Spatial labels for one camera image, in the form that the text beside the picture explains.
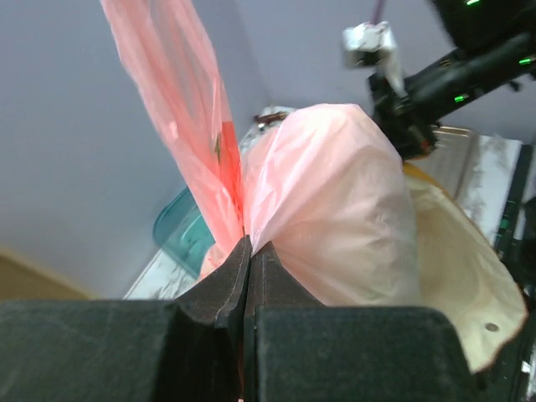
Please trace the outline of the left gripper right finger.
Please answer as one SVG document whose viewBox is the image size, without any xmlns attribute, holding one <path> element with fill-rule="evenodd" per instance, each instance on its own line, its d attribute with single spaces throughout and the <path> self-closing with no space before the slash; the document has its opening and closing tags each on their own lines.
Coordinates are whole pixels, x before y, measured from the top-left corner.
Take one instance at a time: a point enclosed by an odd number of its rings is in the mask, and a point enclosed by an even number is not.
<svg viewBox="0 0 536 402">
<path fill-rule="evenodd" d="M 456 330 L 427 307 L 326 307 L 272 245 L 250 262 L 247 401 L 474 401 Z"/>
</svg>

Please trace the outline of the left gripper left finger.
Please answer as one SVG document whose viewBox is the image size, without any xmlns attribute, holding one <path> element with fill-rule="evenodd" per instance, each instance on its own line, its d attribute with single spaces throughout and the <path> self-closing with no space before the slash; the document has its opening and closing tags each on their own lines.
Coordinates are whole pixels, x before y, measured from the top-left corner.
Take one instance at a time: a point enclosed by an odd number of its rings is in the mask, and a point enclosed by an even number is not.
<svg viewBox="0 0 536 402">
<path fill-rule="evenodd" d="M 236 401 L 251 244 L 172 301 L 6 301 L 4 401 Z"/>
</svg>

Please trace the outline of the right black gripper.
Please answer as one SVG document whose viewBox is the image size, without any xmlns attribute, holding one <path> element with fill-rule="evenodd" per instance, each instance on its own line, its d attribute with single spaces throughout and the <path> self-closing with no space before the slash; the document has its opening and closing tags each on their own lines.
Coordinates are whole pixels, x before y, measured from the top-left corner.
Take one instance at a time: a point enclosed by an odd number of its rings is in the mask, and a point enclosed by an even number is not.
<svg viewBox="0 0 536 402">
<path fill-rule="evenodd" d="M 373 73 L 368 87 L 374 103 L 373 120 L 404 160 L 430 155 L 437 138 L 414 111 L 407 95 L 398 95 L 383 73 Z"/>
</svg>

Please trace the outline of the pink plastic grocery bag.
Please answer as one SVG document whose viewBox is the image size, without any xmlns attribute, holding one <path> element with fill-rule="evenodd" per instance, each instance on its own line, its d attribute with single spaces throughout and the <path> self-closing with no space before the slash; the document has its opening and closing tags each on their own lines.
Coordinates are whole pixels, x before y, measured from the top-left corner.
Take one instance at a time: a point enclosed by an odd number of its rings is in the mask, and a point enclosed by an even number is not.
<svg viewBox="0 0 536 402">
<path fill-rule="evenodd" d="M 241 153 L 209 36 L 190 1 L 105 1 L 120 60 L 214 237 L 199 283 L 248 237 L 329 306 L 423 302 L 402 162 L 353 104 L 292 112 Z"/>
</svg>

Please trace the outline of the orange tote bag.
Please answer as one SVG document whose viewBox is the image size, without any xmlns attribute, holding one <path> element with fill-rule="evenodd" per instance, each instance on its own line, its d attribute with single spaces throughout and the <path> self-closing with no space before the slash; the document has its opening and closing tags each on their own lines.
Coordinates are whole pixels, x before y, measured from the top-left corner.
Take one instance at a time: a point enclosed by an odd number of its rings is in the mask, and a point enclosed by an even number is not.
<svg viewBox="0 0 536 402">
<path fill-rule="evenodd" d="M 469 369 L 481 371 L 521 331 L 518 285 L 487 238 L 432 177 L 406 163 L 415 208 L 420 286 L 427 307 L 453 324 Z"/>
</svg>

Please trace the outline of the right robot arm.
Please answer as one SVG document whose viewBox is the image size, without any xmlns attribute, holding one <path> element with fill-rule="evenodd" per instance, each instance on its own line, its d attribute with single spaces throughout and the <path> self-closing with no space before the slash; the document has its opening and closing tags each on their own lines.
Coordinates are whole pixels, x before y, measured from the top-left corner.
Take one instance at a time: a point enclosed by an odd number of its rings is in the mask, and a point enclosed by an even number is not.
<svg viewBox="0 0 536 402">
<path fill-rule="evenodd" d="M 441 118 L 502 85 L 535 74 L 533 1 L 434 1 L 453 51 L 402 79 L 398 95 L 385 71 L 368 79 L 373 119 L 403 160 L 436 148 Z"/>
</svg>

